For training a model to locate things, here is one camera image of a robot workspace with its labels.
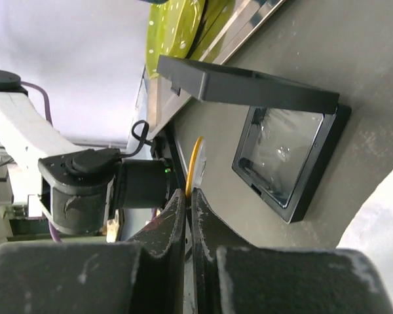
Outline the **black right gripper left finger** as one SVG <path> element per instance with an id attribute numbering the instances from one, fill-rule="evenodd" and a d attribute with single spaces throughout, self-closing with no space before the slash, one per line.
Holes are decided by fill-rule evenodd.
<path id="1" fill-rule="evenodd" d="M 0 245 L 0 313 L 181 313 L 186 199 L 130 240 Z"/>

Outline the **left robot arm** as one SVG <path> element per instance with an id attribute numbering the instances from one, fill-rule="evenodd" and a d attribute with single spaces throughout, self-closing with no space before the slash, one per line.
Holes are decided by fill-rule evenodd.
<path id="1" fill-rule="evenodd" d="M 0 143 L 40 180 L 37 199 L 69 235 L 97 232 L 118 209 L 164 207 L 175 184 L 165 159 L 139 160 L 118 148 L 75 145 L 32 105 L 19 75 L 0 70 Z"/>

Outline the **yellow sunflower brooch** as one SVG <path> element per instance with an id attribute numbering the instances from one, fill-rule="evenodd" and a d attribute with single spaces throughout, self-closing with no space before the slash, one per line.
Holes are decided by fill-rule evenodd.
<path id="1" fill-rule="evenodd" d="M 200 188 L 202 184 L 206 161 L 206 141 L 203 136 L 200 136 L 193 147 L 191 159 L 189 161 L 185 186 L 185 195 L 188 200 L 191 199 L 192 191 L 195 188 Z"/>

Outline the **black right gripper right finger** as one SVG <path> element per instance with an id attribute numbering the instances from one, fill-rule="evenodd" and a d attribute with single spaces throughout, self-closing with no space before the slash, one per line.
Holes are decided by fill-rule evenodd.
<path id="1" fill-rule="evenodd" d="M 393 313 L 371 261 L 350 249 L 259 248 L 191 194 L 197 313 Z"/>

